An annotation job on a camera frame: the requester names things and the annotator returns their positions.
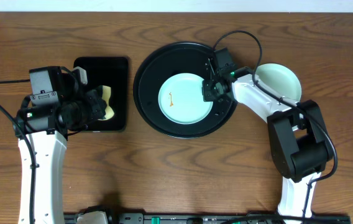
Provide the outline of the yellow sponge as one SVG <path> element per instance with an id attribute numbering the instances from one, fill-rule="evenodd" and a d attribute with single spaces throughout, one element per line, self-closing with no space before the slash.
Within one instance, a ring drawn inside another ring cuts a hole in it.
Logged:
<path id="1" fill-rule="evenodd" d="M 105 108 L 105 115 L 100 119 L 100 121 L 107 121 L 111 119 L 114 116 L 114 110 L 110 106 L 110 99 L 111 99 L 111 87 L 106 86 L 106 85 L 101 85 L 101 98 L 102 100 L 105 101 L 106 103 L 106 108 Z"/>

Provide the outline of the green plate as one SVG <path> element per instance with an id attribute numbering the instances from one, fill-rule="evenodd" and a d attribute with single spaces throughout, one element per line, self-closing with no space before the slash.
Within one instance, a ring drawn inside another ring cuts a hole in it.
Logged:
<path id="1" fill-rule="evenodd" d="M 296 101 L 301 100 L 300 81 L 289 68 L 277 63 L 266 63 L 258 67 L 256 74 L 267 86 L 283 96 Z"/>
<path id="2" fill-rule="evenodd" d="M 204 101 L 203 81 L 192 73 L 168 78 L 158 93 L 158 105 L 165 117 L 178 124 L 194 124 L 207 117 L 213 102 Z"/>

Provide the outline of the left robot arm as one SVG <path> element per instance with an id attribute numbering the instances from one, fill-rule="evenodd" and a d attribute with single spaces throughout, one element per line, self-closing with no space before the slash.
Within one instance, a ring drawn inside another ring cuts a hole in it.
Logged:
<path id="1" fill-rule="evenodd" d="M 62 169 L 68 137 L 106 117 L 105 86 L 85 90 L 81 67 L 42 67 L 29 72 L 26 96 L 14 125 L 22 160 L 19 223 L 64 223 Z"/>

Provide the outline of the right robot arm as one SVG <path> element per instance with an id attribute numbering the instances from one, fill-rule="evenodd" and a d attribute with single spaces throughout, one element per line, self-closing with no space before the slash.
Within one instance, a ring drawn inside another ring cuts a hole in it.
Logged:
<path id="1" fill-rule="evenodd" d="M 280 94 L 248 67 L 220 68 L 203 80 L 202 92 L 204 101 L 230 98 L 266 122 L 272 161 L 283 177 L 278 213 L 310 218 L 313 187 L 333 175 L 322 175 L 326 163 L 337 161 L 319 106 Z"/>

